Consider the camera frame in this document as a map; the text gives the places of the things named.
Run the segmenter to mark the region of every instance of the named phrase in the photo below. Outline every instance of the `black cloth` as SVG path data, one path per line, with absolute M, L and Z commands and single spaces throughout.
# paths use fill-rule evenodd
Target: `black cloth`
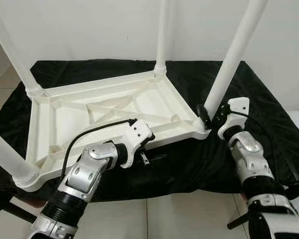
M 205 102 L 221 62 L 170 61 L 166 66 L 168 78 L 196 112 L 196 105 Z M 38 61 L 31 71 L 43 88 L 52 88 L 149 71 L 153 67 L 153 61 Z M 289 197 L 295 197 L 295 184 L 299 184 L 298 128 L 245 62 L 239 65 L 223 102 L 241 96 L 250 99 L 250 116 L 257 119 L 270 136 L 250 120 L 247 120 L 246 130 L 263 145 L 275 176 L 291 186 Z M 30 111 L 31 102 L 20 83 L 0 111 L 0 135 L 22 157 L 26 152 Z M 136 163 L 129 169 L 106 171 L 93 200 L 139 199 L 196 189 L 241 192 L 235 162 L 227 143 L 218 138 L 215 130 L 206 140 L 183 140 L 149 150 L 147 156 L 149 166 Z M 16 188 L 9 175 L 0 169 L 0 191 L 19 197 L 47 199 L 56 182 L 50 180 L 38 192 L 26 193 Z

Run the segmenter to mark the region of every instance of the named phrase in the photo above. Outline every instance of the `black tripod leg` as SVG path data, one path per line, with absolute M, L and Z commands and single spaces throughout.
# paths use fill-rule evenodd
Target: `black tripod leg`
M 239 225 L 249 221 L 249 219 L 250 219 L 250 213 L 246 213 L 246 214 L 242 215 L 241 217 L 237 218 L 236 220 L 233 220 L 232 222 L 227 224 L 227 228 L 230 230 L 234 229 L 234 228 L 238 227 Z
M 9 203 L 5 208 L 3 208 L 3 210 L 30 223 L 34 223 L 36 219 L 35 215 L 27 212 L 26 210 L 23 210 L 22 208 L 16 206 L 13 203 Z

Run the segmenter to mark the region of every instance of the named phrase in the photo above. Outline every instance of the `robotic arm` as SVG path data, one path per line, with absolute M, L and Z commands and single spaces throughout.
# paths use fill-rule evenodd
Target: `robotic arm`
M 228 224 L 233 229 L 249 221 L 251 239 L 299 239 L 299 216 L 284 194 L 263 156 L 263 148 L 243 131 L 249 99 L 231 99 L 230 114 L 218 130 L 228 142 L 236 162 L 237 174 L 247 197 L 248 213 Z
M 77 224 L 100 183 L 102 173 L 116 165 L 130 167 L 135 152 L 142 149 L 154 134 L 142 120 L 132 120 L 122 142 L 93 143 L 61 181 L 54 196 L 31 227 L 29 239 L 72 239 Z

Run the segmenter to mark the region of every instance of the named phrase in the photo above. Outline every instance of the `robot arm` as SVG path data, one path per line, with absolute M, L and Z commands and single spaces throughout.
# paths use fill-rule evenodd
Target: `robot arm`
M 263 156 L 263 148 L 252 135 L 243 131 L 249 99 L 229 102 L 231 112 L 218 131 L 236 162 L 237 174 L 247 197 L 248 213 L 228 224 L 229 229 L 249 221 L 251 239 L 299 239 L 299 217 L 284 194 Z
M 61 181 L 31 227 L 29 239 L 72 239 L 77 224 L 100 183 L 102 173 L 116 165 L 130 167 L 137 150 L 154 139 L 142 120 L 130 125 L 122 142 L 93 143 L 84 148 L 80 159 Z

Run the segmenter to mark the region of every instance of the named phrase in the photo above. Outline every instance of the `floor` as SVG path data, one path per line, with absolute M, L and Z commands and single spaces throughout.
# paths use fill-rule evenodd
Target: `floor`
M 0 77 L 0 109 L 20 79 L 12 67 Z M 20 200 L 16 205 L 37 215 Z M 88 205 L 75 238 L 85 239 L 246 239 L 248 226 L 228 230 L 226 224 L 245 213 L 240 195 L 197 190 L 188 194 Z M 0 238 L 26 238 L 30 224 L 0 212 Z

